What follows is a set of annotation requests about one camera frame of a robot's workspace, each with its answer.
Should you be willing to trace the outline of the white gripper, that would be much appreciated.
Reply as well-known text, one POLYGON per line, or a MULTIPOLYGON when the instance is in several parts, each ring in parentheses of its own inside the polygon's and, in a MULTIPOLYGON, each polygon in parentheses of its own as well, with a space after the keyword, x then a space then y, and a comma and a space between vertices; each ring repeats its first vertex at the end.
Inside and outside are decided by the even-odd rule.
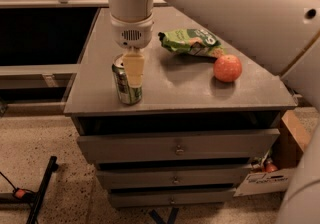
POLYGON ((152 39, 153 15, 136 22, 121 21, 110 16, 110 21, 113 40, 120 47, 128 48, 123 55, 128 84, 132 88, 139 88, 142 86, 145 62, 140 49, 145 48, 152 39))

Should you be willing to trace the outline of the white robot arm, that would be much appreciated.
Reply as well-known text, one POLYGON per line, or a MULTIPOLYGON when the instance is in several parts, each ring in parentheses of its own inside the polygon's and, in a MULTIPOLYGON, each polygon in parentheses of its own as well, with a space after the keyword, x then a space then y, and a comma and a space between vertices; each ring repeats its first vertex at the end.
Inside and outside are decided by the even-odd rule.
POLYGON ((320 109, 320 0, 164 0, 320 109))

